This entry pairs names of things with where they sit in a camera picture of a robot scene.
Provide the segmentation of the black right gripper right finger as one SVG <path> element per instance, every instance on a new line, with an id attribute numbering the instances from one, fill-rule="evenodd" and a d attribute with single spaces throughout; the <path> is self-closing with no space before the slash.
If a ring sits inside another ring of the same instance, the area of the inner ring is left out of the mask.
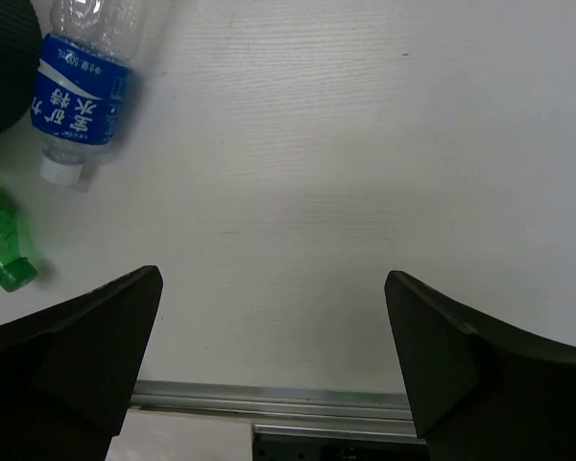
<path id="1" fill-rule="evenodd" d="M 576 460 L 576 347 L 402 271 L 384 287 L 407 398 L 433 460 Z"/>

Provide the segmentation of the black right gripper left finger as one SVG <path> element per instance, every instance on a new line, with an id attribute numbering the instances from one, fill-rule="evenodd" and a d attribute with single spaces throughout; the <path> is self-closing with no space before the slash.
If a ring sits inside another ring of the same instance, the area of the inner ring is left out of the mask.
<path id="1" fill-rule="evenodd" d="M 0 460 L 103 460 L 122 428 L 163 279 L 143 266 L 0 326 Z"/>

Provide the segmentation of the green plastic soda bottle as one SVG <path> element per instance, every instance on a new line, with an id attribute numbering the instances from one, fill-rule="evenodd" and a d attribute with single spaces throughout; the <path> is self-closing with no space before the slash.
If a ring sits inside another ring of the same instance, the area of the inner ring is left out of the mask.
<path id="1" fill-rule="evenodd" d="M 37 269 L 20 251 L 18 209 L 0 187 L 0 287 L 15 292 L 37 276 Z"/>

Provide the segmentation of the blue label clear water bottle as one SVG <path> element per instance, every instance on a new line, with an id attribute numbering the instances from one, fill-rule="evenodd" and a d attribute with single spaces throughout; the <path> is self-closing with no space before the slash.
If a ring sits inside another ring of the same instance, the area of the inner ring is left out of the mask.
<path id="1" fill-rule="evenodd" d="M 134 65 L 152 55 L 171 1 L 55 1 L 41 43 L 31 122 L 42 138 L 40 174 L 74 185 L 123 128 Z"/>

